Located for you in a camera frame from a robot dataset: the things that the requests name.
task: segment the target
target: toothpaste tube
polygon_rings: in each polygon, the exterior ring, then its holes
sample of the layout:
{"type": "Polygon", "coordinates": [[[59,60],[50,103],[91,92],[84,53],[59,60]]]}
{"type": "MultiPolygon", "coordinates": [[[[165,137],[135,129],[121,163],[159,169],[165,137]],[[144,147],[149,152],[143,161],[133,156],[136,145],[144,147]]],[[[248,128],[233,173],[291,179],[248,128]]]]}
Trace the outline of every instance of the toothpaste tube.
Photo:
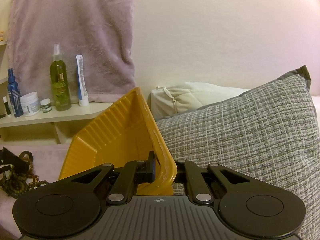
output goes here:
{"type": "Polygon", "coordinates": [[[78,98],[80,106],[88,106],[88,93],[85,89],[84,84],[84,74],[83,74],[83,57],[82,55],[77,55],[77,79],[78,79],[78,98]]]}

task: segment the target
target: gray pillow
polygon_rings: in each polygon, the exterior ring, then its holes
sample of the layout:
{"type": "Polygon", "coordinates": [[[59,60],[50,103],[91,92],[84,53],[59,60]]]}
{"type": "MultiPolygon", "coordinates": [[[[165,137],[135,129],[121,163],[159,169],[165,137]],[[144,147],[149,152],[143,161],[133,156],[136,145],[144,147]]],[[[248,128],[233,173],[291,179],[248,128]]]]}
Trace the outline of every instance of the gray pillow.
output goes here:
{"type": "Polygon", "coordinates": [[[217,162],[299,196],[307,209],[302,239],[319,240],[320,140],[309,88],[303,66],[157,125],[174,159],[217,162]]]}

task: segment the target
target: pink towel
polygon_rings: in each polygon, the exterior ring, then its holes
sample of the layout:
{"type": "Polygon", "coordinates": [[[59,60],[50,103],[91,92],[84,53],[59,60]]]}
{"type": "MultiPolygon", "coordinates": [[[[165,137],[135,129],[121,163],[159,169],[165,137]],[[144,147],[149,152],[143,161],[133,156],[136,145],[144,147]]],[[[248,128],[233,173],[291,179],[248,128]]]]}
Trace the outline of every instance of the pink towel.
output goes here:
{"type": "Polygon", "coordinates": [[[119,99],[135,86],[132,11],[132,0],[12,0],[7,48],[21,94],[52,98],[49,69],[60,43],[72,102],[79,54],[89,100],[119,99]]]}

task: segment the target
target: white pillow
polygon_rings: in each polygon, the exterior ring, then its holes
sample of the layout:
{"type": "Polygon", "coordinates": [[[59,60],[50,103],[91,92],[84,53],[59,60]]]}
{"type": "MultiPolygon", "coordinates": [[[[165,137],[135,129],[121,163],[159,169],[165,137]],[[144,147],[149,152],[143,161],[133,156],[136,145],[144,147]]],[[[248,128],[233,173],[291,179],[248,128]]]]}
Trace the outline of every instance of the white pillow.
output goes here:
{"type": "Polygon", "coordinates": [[[154,118],[160,118],[236,97],[245,91],[200,82],[157,87],[151,91],[151,112],[154,118]]]}
{"type": "Polygon", "coordinates": [[[316,107],[317,121],[320,127],[320,97],[312,97],[313,104],[316,107]]]}

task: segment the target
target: spray nozzle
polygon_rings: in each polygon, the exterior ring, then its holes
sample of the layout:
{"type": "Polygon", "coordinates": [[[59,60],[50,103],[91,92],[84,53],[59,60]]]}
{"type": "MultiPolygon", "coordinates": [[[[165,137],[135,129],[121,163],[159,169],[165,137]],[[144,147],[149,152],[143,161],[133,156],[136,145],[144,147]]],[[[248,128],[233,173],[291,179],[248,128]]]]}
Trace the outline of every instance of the spray nozzle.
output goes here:
{"type": "Polygon", "coordinates": [[[13,75],[13,69],[12,68],[9,68],[8,69],[8,82],[9,83],[12,83],[12,82],[15,82],[15,77],[13,75]]]}
{"type": "Polygon", "coordinates": [[[57,43],[53,46],[53,55],[60,55],[62,54],[60,51],[60,43],[57,43]]]}

